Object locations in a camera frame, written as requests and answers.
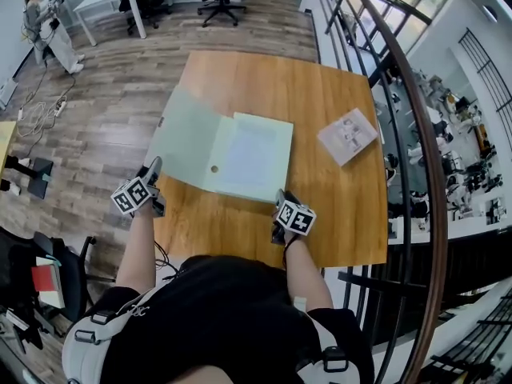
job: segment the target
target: backpack strap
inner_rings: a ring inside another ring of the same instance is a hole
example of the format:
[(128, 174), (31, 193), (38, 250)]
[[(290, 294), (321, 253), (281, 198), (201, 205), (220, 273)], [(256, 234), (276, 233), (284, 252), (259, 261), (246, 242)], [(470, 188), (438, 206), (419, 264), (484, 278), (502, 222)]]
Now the backpack strap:
[(160, 283), (125, 304), (118, 312), (99, 311), (76, 323), (62, 348), (62, 368), (68, 383), (99, 384), (112, 337), (124, 329), (132, 314), (170, 282)]

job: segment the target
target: buckle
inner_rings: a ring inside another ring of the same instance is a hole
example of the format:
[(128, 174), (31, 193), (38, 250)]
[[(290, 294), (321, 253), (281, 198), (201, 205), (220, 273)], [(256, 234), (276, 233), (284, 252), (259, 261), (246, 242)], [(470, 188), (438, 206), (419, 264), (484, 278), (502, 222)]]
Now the buckle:
[(111, 310), (99, 311), (99, 312), (93, 314), (92, 316), (90, 316), (90, 320), (95, 324), (104, 326), (110, 320), (112, 320), (115, 317), (115, 315), (116, 315), (115, 311), (111, 311)]
[(337, 346), (327, 347), (323, 353), (323, 370), (326, 373), (342, 373), (349, 369), (349, 362), (346, 359), (345, 351)]
[(96, 334), (94, 334), (93, 331), (87, 330), (76, 330), (74, 332), (74, 339), (77, 342), (86, 342), (88, 344), (94, 344), (95, 346), (101, 343), (99, 340), (96, 340)]

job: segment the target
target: wooden floor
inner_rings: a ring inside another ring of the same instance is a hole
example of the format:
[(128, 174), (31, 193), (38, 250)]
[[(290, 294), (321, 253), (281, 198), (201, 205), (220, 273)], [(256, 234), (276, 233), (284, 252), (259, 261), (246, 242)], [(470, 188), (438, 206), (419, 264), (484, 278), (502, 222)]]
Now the wooden floor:
[[(1, 193), (0, 226), (27, 238), (39, 230), (64, 238), (75, 248), (82, 246), (85, 236), (96, 235), (98, 244), (92, 249), (90, 272), (114, 276), (130, 220), (116, 213), (109, 196), (142, 164), (190, 50), (240, 50), (317, 60), (310, 17), (297, 12), (296, 0), (244, 2), (249, 11), (240, 13), (237, 28), (232, 27), (228, 17), (220, 15), (203, 29), (204, 17), (196, 13), (198, 5), (184, 4), (174, 5), (174, 12), (162, 18), (158, 30), (147, 26), (146, 40), (136, 35), (128, 37), (126, 20), (119, 14), (92, 27), (98, 41), (96, 47), (89, 44), (81, 28), (74, 30), (74, 47), (86, 55), (86, 67), (76, 77), (62, 116), (52, 130), (45, 131), (30, 155), (54, 162), (46, 199), (38, 200), (26, 191), (18, 198)], [(19, 86), (0, 120), (16, 119), (24, 97), (36, 88), (42, 73), (30, 58), (18, 75)], [(39, 101), (51, 104), (71, 83), (60, 65), (52, 62), (38, 94), (25, 108), (25, 115)], [(20, 124), (20, 131), (26, 130), (25, 121)], [(26, 155), (37, 138), (17, 137), (11, 153)], [(4, 178), (13, 179), (26, 189), (27, 179), (17, 173), (6, 170)], [(93, 298), (101, 289), (90, 285)], [(44, 341), (44, 351), (27, 346), (24, 361), (36, 373), (52, 369), (53, 373), (43, 381), (65, 382), (60, 367), (61, 343), (52, 338)]]

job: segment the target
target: booklet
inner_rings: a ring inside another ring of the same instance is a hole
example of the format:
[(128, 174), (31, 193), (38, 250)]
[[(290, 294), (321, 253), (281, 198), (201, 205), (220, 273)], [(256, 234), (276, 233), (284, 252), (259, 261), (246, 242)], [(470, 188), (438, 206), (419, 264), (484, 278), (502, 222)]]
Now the booklet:
[(378, 133), (370, 122), (355, 108), (318, 133), (318, 139), (340, 165), (345, 165), (365, 149)]
[(286, 188), (293, 124), (255, 115), (216, 113), (180, 87), (174, 89), (146, 156), (192, 186), (275, 203)]

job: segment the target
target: black shirt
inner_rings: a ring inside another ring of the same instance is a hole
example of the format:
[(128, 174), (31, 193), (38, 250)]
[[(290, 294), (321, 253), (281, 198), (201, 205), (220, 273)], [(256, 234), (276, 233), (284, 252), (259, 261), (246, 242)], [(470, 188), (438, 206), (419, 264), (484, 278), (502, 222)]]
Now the black shirt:
[[(109, 289), (88, 312), (117, 311), (138, 296)], [(112, 338), (101, 383), (166, 384), (196, 366), (216, 366), (234, 384), (302, 382), (297, 365), (321, 359), (316, 329), (290, 303), (286, 275), (235, 257), (189, 259), (180, 275), (157, 292), (140, 315)], [(373, 382), (370, 348), (349, 310), (316, 309), (309, 315), (327, 328)]]

